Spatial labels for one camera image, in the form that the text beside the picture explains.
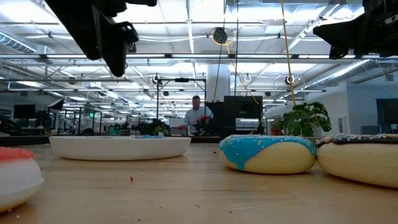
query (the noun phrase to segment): wooden table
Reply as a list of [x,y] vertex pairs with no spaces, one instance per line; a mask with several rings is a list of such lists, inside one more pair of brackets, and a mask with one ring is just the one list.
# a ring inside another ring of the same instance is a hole
[[138,162],[72,161],[31,146],[38,194],[2,224],[397,223],[398,191],[325,174],[257,175],[224,168],[217,144]]

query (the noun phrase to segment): black cable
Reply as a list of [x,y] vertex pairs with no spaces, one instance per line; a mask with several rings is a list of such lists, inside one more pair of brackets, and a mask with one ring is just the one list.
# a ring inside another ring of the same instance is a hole
[[[224,9],[224,22],[223,22],[223,30],[225,30],[225,12],[226,10]],[[217,68],[217,78],[216,78],[216,88],[214,89],[214,97],[213,97],[213,102],[216,100],[216,93],[217,93],[217,85],[218,85],[218,75],[220,74],[220,64],[221,64],[221,54],[223,52],[223,44],[220,45],[220,57],[218,59],[218,68]]]
[[238,76],[238,44],[239,44],[239,0],[236,0],[236,51],[235,51],[235,83],[234,96],[236,96],[236,77]]

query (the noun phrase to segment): pink frosted donut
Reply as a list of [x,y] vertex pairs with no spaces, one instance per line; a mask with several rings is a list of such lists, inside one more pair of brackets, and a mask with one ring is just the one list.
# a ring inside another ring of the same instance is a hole
[[0,212],[26,202],[44,179],[40,167],[25,149],[0,147]]

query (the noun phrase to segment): blue frosting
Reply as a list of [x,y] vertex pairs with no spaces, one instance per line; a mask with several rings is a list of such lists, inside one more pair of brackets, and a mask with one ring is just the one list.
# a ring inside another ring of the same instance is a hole
[[139,139],[162,139],[165,136],[150,136],[150,135],[143,135],[143,136],[131,136],[131,138],[139,138]]
[[313,155],[316,153],[310,140],[295,136],[231,135],[220,142],[220,149],[230,162],[235,163],[239,170],[243,170],[248,160],[278,142],[300,143]]

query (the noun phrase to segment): ceiling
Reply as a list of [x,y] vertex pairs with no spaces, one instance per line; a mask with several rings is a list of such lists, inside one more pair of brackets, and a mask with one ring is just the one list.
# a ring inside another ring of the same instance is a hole
[[[289,75],[289,68],[285,56],[285,32],[280,2],[240,0],[239,10],[234,2],[236,1],[159,0],[156,7],[127,5],[127,10],[118,14],[114,20],[129,21],[134,25],[140,36],[137,54],[141,56],[128,58],[125,76],[117,79],[111,75],[103,61],[92,62],[84,58],[83,52],[44,1],[2,0],[0,34],[12,37],[24,46],[34,49],[37,54],[64,56],[45,60],[29,58],[29,55],[22,55],[21,51],[9,45],[0,44],[0,54],[2,54],[0,77],[5,80],[30,80],[28,83],[30,85],[21,82],[11,82],[10,86],[5,82],[0,84],[3,84],[3,89],[7,87],[29,88],[33,91],[44,88],[59,90],[49,92],[53,95],[79,96],[86,99],[77,101],[69,98],[71,103],[86,101],[97,105],[115,103],[113,109],[128,112],[137,107],[133,105],[134,103],[151,104],[151,106],[141,106],[141,109],[155,106],[153,99],[156,92],[143,91],[155,88],[152,82],[155,74],[160,78],[206,78],[207,65],[218,63],[217,55],[221,53],[243,55],[237,60],[237,65],[235,59],[230,60],[228,56],[220,60],[221,63],[228,64],[231,74],[239,75],[240,82],[237,89],[241,91],[238,94],[247,94],[244,92],[245,86],[256,90],[287,89],[284,80]],[[355,62],[352,57],[346,60],[328,60],[330,46],[313,35],[312,29],[322,24],[354,19],[363,13],[362,2],[352,0],[343,5],[328,5],[329,2],[328,0],[285,0],[287,45],[290,54],[300,55],[298,59],[297,57],[292,59],[290,65],[292,75],[296,78],[295,86],[309,83],[341,64]],[[215,27],[223,26],[229,37],[228,47],[218,45],[212,39]],[[163,56],[156,58],[153,54],[163,54]],[[176,54],[176,57],[167,58],[164,54]],[[212,58],[204,56],[198,58],[192,54],[208,54]],[[71,78],[76,78],[78,81],[65,81]],[[99,88],[124,91],[113,91],[112,94],[104,95],[98,93]],[[189,99],[196,94],[204,96],[201,90],[204,86],[199,82],[170,82],[164,90],[183,88],[194,91],[170,91],[169,96],[160,95],[165,103],[163,107],[166,108],[162,114],[182,115],[183,111],[189,108],[187,105],[177,110],[176,106],[173,106],[176,102],[171,103],[170,100],[165,100],[167,98]],[[323,88],[324,86],[316,87],[318,90]],[[273,92],[269,99],[280,99],[280,95],[280,92]],[[189,100],[181,101],[181,105],[189,102]]]

